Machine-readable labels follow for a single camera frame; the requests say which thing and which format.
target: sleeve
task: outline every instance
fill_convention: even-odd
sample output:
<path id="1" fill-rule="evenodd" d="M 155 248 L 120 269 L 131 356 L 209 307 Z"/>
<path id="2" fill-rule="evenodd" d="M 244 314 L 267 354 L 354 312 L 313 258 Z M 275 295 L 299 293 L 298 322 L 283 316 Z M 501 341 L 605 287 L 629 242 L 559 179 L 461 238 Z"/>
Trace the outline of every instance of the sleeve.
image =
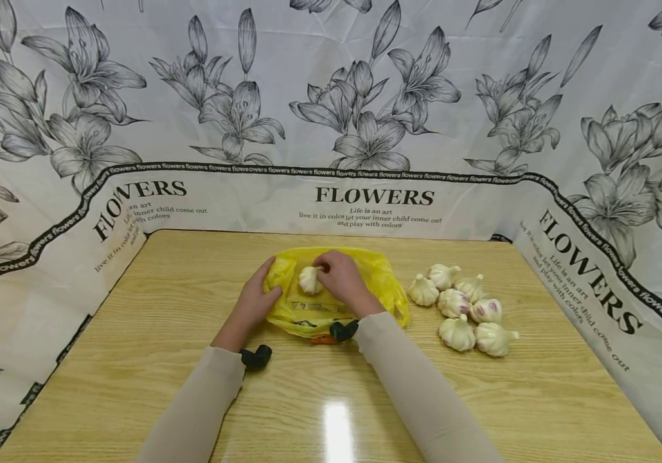
<path id="1" fill-rule="evenodd" d="M 205 463 L 244 380 L 239 354 L 208 347 L 146 438 L 136 463 Z"/>
<path id="2" fill-rule="evenodd" d="M 503 463 L 467 406 L 390 313 L 362 318 L 355 340 L 427 463 Z"/>

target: yellow plastic bag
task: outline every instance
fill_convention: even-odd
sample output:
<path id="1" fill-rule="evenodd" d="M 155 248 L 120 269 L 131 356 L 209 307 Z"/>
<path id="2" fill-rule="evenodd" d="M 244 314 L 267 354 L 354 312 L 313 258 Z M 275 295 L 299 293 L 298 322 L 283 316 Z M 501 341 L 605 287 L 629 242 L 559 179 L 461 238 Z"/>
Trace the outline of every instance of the yellow plastic bag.
<path id="1" fill-rule="evenodd" d="M 401 327 L 407 326 L 410 321 L 408 299 L 395 279 L 390 263 L 380 253 L 355 248 L 295 248 L 277 254 L 264 279 L 264 291 L 280 286 L 282 297 L 274 304 L 267 321 L 296 336 L 320 338 L 328 336 L 331 323 L 340 321 L 346 325 L 354 320 L 349 308 L 326 289 L 307 296 L 298 286 L 301 270 L 309 267 L 318 255 L 331 249 L 354 258 L 370 292 L 380 300 L 386 311 L 395 316 Z"/>

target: wooden table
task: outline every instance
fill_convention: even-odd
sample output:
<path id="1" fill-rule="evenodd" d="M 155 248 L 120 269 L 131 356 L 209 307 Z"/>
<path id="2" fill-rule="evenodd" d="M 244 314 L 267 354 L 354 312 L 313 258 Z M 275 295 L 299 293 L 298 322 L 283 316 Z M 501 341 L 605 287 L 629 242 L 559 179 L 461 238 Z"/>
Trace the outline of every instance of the wooden table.
<path id="1" fill-rule="evenodd" d="M 662 446 L 511 245 L 161 231 L 123 275 L 0 452 L 0 463 L 131 462 L 154 421 L 269 255 L 346 246 L 388 256 L 404 287 L 434 263 L 483 273 L 506 327 L 504 359 L 440 344 L 442 317 L 411 305 L 408 336 L 511 463 L 662 462 Z M 247 374 L 211 462 L 421 462 L 356 351 L 266 326 L 267 370 Z"/>

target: black object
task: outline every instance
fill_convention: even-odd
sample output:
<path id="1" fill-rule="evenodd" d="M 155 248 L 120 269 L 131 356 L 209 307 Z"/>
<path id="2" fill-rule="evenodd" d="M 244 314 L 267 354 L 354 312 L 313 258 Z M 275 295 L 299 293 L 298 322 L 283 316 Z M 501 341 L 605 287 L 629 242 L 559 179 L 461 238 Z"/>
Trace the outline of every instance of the black object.
<path id="1" fill-rule="evenodd" d="M 359 320 L 352 320 L 347 325 L 343 325 L 341 322 L 333 322 L 329 331 L 336 342 L 344 342 L 349 341 L 354 336 L 357 328 L 359 328 Z"/>
<path id="2" fill-rule="evenodd" d="M 263 344 L 256 348 L 256 352 L 242 349 L 239 354 L 240 362 L 246 365 L 247 371 L 259 371 L 269 363 L 269 359 L 272 357 L 272 347 Z"/>

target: garlic clove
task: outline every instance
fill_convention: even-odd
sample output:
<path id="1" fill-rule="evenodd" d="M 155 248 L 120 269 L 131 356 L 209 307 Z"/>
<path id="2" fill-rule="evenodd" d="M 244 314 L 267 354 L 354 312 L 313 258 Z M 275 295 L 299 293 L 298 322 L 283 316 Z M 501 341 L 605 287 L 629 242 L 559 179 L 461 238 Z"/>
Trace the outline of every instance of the garlic clove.
<path id="1" fill-rule="evenodd" d="M 309 296 L 323 290 L 323 285 L 318 281 L 318 268 L 316 267 L 303 268 L 298 277 L 298 284 L 300 284 L 300 289 Z"/>
<path id="2" fill-rule="evenodd" d="M 462 271 L 462 268 L 457 265 L 447 267 L 444 264 L 434 264 L 432 268 L 429 268 L 427 278 L 434 282 L 439 291 L 444 291 L 444 289 L 454 286 L 454 280 L 456 280 L 457 273 L 460 271 Z"/>
<path id="3" fill-rule="evenodd" d="M 439 325 L 438 333 L 444 345 L 460 352 L 471 350 L 476 344 L 476 336 L 467 323 L 467 315 L 463 313 L 458 318 L 444 320 Z"/>
<path id="4" fill-rule="evenodd" d="M 472 306 L 470 317 L 476 323 L 491 322 L 501 325 L 503 308 L 497 299 L 481 299 Z"/>
<path id="5" fill-rule="evenodd" d="M 487 297 L 483 289 L 482 274 L 477 277 L 458 278 L 457 282 L 454 283 L 454 287 L 465 293 L 472 304 Z"/>
<path id="6" fill-rule="evenodd" d="M 461 314 L 470 311 L 470 303 L 462 291 L 449 288 L 439 294 L 437 308 L 448 318 L 459 318 Z"/>
<path id="7" fill-rule="evenodd" d="M 419 273 L 408 288 L 408 295 L 414 304 L 429 307 L 439 297 L 439 289 L 436 288 L 434 282 Z"/>
<path id="8" fill-rule="evenodd" d="M 505 330 L 497 323 L 480 323 L 474 329 L 478 350 L 492 357 L 503 357 L 508 354 L 508 346 L 518 340 L 520 335 L 515 331 Z"/>

